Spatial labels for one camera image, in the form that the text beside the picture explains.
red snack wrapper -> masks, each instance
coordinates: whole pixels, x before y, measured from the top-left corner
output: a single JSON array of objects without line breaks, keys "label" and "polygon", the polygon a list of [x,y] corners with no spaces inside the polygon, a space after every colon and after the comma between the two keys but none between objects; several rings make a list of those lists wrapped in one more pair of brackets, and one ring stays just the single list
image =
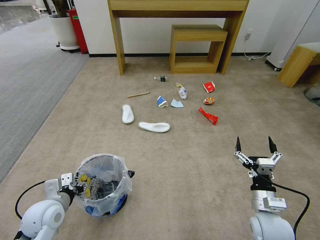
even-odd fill
[{"label": "red snack wrapper", "polygon": [[212,115],[210,113],[207,113],[202,108],[199,108],[199,112],[201,112],[213,125],[217,124],[218,117],[216,117],[215,115]]},{"label": "red snack wrapper", "polygon": [[214,104],[214,98],[205,98],[205,99],[203,100],[203,103],[204,103],[205,105],[213,105],[213,104]]},{"label": "red snack wrapper", "polygon": [[208,82],[208,83],[205,83],[203,87],[207,91],[207,93],[209,93],[214,91],[214,89],[216,88],[216,85],[214,85],[213,82]]}]

wooden console table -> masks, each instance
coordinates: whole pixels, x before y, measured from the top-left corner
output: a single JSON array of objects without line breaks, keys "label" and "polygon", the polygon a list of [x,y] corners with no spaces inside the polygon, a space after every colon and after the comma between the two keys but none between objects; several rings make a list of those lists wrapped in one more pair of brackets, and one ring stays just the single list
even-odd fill
[{"label": "wooden console table", "polygon": [[226,18],[228,32],[218,71],[225,74],[249,0],[108,0],[120,75],[125,58],[120,18]]}]

white planter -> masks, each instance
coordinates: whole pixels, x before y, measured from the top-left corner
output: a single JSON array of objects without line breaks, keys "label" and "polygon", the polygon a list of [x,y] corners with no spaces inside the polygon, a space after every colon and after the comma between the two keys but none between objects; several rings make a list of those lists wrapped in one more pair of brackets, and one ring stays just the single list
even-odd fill
[{"label": "white planter", "polygon": [[70,17],[59,18],[57,14],[52,14],[49,18],[58,41],[60,42],[60,48],[63,50],[78,49],[79,45]]}]

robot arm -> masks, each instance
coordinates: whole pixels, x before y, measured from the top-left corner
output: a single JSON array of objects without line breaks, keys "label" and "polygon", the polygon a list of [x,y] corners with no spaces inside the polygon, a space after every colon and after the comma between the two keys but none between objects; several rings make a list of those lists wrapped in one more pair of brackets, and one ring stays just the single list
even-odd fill
[{"label": "robot arm", "polygon": [[274,179],[273,170],[282,157],[270,137],[269,148],[273,154],[270,158],[247,157],[241,152],[239,137],[237,139],[234,156],[249,169],[249,177],[253,180],[251,205],[256,215],[250,218],[251,233],[255,240],[294,240],[291,225],[278,215],[287,208],[285,199],[277,198],[275,187],[263,179]]},{"label": "robot arm", "polygon": [[49,240],[58,232],[65,212],[75,195],[72,173],[62,174],[60,179],[44,182],[46,200],[33,204],[22,217],[20,230],[14,239]]}]

wooden stick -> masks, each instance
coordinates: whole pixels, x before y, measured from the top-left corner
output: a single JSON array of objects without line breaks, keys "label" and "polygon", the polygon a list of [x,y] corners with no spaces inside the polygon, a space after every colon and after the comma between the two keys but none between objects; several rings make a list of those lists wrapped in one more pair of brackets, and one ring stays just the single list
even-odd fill
[{"label": "wooden stick", "polygon": [[127,98],[130,98],[130,97],[136,97],[136,96],[141,96],[141,95],[146,95],[146,94],[149,94],[150,92],[145,92],[145,93],[139,93],[139,94],[135,94],[135,95],[130,95],[128,96]]}]

